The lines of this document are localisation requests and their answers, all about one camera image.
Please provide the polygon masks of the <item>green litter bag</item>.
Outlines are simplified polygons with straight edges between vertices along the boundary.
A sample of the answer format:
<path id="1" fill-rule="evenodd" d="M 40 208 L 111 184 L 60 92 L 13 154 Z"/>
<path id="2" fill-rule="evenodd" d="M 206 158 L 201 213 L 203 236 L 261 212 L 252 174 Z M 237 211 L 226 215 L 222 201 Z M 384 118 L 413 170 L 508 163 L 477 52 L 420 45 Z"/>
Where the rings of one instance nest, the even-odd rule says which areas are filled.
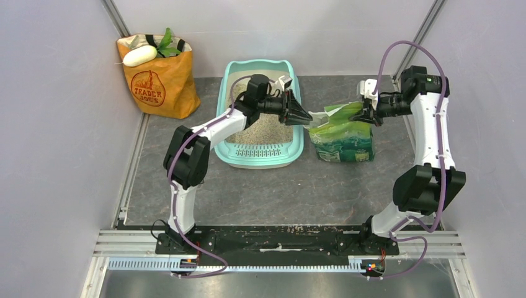
<path id="1" fill-rule="evenodd" d="M 329 116 L 328 123 L 313 129 L 304 126 L 320 160 L 337 163 L 374 160 L 371 125 L 350 120 L 361 111 L 361 102 L 326 106 L 322 112 Z"/>

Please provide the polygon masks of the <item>teal plastic litter box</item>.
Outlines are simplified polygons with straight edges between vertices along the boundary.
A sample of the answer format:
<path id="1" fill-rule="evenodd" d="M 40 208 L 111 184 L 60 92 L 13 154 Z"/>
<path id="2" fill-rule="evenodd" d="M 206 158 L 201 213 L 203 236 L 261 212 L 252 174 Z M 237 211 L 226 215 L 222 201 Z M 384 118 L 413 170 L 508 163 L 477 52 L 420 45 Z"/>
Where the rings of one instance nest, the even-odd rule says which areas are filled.
<path id="1" fill-rule="evenodd" d="M 298 102 L 301 102 L 300 88 L 292 65 L 287 60 L 255 59 L 230 62 L 221 80 L 217 116 L 225 113 L 232 101 L 246 90 L 247 79 L 253 74 L 266 75 L 271 82 L 282 75 L 293 78 L 292 91 Z M 225 163 L 246 169 L 269 169 L 287 166 L 295 161 L 304 148 L 304 128 L 294 125 L 293 140 L 288 143 L 271 145 L 242 145 L 228 143 L 226 140 L 214 146 L 216 155 Z"/>

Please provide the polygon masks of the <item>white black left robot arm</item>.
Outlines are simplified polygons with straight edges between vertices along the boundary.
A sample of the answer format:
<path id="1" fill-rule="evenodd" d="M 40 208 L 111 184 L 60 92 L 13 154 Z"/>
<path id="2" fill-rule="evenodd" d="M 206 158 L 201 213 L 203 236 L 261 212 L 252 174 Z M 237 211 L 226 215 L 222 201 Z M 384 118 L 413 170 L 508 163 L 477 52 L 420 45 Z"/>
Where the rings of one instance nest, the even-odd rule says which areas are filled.
<path id="1" fill-rule="evenodd" d="M 224 113 L 202 125 L 192 128 L 181 125 L 174 131 L 163 161 L 171 187 L 171 213 L 164 223 L 165 232 L 156 239 L 159 244 L 183 254 L 193 249 L 195 238 L 189 232 L 195 227 L 195 195 L 208 171 L 212 148 L 248 129 L 261 114 L 277 115 L 286 126 L 311 122 L 312 116 L 295 98 L 293 80 L 288 75 L 275 81 L 264 74 L 246 79 L 245 90 Z"/>

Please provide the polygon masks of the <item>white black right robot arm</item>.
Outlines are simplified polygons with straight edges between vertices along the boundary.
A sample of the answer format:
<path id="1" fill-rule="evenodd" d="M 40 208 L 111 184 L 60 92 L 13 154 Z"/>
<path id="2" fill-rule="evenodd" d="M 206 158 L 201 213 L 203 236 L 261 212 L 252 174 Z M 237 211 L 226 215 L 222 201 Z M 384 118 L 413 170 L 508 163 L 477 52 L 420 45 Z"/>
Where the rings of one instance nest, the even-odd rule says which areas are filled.
<path id="1" fill-rule="evenodd" d="M 357 85 L 362 100 L 356 120 L 380 126 L 386 117 L 412 115 L 415 128 L 415 159 L 412 168 L 394 183 L 392 202 L 362 224 L 358 246 L 367 255 L 396 248 L 396 232 L 411 222 L 434 215 L 435 230 L 442 212 L 466 183 L 466 174 L 456 169 L 447 128 L 449 85 L 444 76 L 427 73 L 423 66 L 410 66 L 401 75 L 398 92 L 376 91 L 377 79 Z"/>

